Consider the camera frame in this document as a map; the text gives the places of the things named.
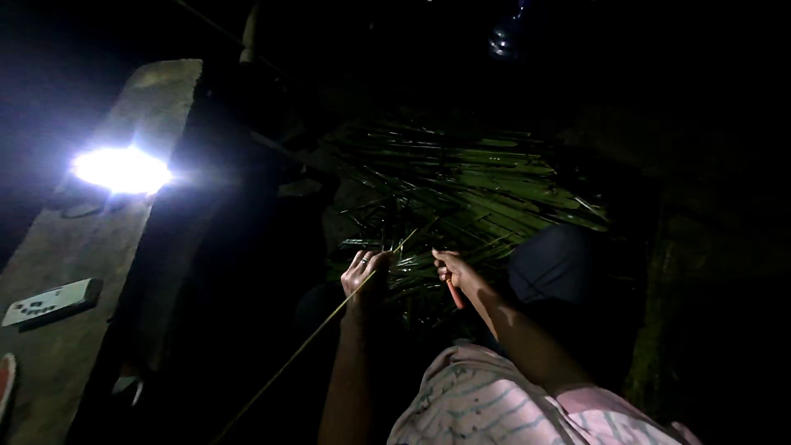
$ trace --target orange handle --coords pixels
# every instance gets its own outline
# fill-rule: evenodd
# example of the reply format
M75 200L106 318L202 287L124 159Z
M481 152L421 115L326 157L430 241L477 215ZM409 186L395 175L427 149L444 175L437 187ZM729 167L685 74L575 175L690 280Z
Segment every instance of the orange handle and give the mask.
M448 289L450 289L450 295L453 295L453 301L456 302L456 307L459 309L464 309L464 300L461 299L461 295L459 295L459 291L456 289L456 286L453 286L453 283L450 280L446 281L448 284Z

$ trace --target pile of leaves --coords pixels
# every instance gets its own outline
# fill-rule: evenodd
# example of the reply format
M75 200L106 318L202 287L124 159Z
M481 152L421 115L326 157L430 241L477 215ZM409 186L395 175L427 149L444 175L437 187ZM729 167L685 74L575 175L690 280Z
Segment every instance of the pile of leaves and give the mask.
M352 124L327 141L353 178L381 196L345 212L360 233L331 255L331 279L357 250L393 249L418 229L394 261L385 301L417 338L456 311L431 248L459 250L496 283L508 255L537 230L557 223L607 230L604 204L559 184L553 146L530 133L448 131L390 116Z

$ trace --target shirt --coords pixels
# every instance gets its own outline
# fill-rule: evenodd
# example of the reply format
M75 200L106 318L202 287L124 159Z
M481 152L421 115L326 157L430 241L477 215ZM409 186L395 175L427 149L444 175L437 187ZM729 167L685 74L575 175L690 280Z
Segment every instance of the shirt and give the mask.
M665 430L602 388L550 397L510 360L465 344L445 349L431 363L388 444L700 445L683 425L676 428Z

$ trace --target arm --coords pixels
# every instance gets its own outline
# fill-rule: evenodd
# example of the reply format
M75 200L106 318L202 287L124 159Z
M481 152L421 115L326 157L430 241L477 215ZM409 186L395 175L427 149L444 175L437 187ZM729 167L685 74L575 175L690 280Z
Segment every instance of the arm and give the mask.
M362 291L355 294L346 306L341 320L341 335L335 364L332 368L324 413L319 426L319 445L368 443L371 431L371 397L366 354L366 315L375 300L377 284L383 283L389 252L358 252L343 273L341 284L348 297L367 276L380 269Z
M533 320L508 304L457 252L432 252L440 280L451 280L508 352L519 372L556 395L563 389L591 382L588 374Z

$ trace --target dark background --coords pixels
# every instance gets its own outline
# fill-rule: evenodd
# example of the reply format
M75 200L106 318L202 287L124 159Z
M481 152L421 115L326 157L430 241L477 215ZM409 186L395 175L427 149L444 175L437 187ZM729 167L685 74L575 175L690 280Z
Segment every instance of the dark background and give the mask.
M669 228L660 229L675 243L676 255L684 252L677 262L694 267L660 286L667 295L663 301L671 302L666 306L682 310L667 318L666 325L679 328L660 346L662 354L677 352L670 359L662 355L663 363L673 363L656 373L681 383L648 398L672 398L673 403L657 402L657 412L671 406L663 420L690 423L704 441L727 437L717 414L706 410L750 401L743 394L731 398L740 390L724 388L779 382L768 371L776 369L776 352L767 346L767 325L779 325L772 314L781 305L778 293L787 293L777 264L789 258L778 253L788 238L785 101L776 83L776 61L784 53L776 48L780 27L773 20L778 15L714 2L534 2L530 57L511 66L488 57L486 38L513 3L265 5L258 50L280 68L275 70L263 63L239 67L237 44L175 2L3 2L0 266L127 77L145 63L203 59L201 94L211 91L213 107L220 110L216 120L203 121L205 127L232 120L277 139L296 113L308 129L308 146L311 136L344 120L398 105L463 108L504 127L529 122L662 184L670 211L695 221L679 225L670 219ZM241 35L249 3L189 4ZM224 209L203 246L203 258L213 260L196 265L214 274L212 286L234 277L239 283L232 291L244 292L251 287L249 280L244 284L247 277L257 278L256 285L298 280L299 274L282 265L322 243L312 225L315 206L274 201L282 179L277 176L287 176L283 172L293 165L266 155L257 161L268 164L266 174L247 175L243 192ZM272 242L284 233L291 238ZM258 253L251 246L260 247ZM720 275L697 266L700 252ZM675 263L662 264L672 272ZM261 270L288 273L268 276ZM310 276L290 289L299 294L319 280ZM248 314L243 322L253 325L256 318ZM183 352L188 359L256 354L269 341L211 333L193 340ZM217 399L226 403L217 413L191 406L160 422L183 438L211 436L260 384L256 369L237 375L240 381ZM201 388L193 383L173 386L173 397L200 400Z

